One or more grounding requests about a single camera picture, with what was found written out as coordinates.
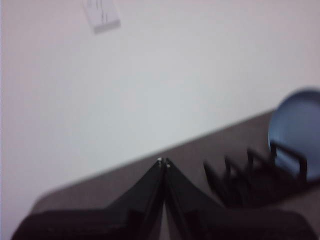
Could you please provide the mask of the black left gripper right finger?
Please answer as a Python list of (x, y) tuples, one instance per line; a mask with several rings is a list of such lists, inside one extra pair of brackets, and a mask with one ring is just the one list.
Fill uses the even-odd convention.
[(196, 187), (164, 159), (166, 209), (183, 240), (316, 240), (308, 221), (293, 211), (230, 209)]

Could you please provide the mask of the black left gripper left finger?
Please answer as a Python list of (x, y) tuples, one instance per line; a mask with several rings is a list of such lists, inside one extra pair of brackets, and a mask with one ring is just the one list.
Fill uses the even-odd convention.
[(49, 210), (26, 217), (14, 240), (146, 240), (162, 211), (161, 158), (129, 190), (104, 208)]

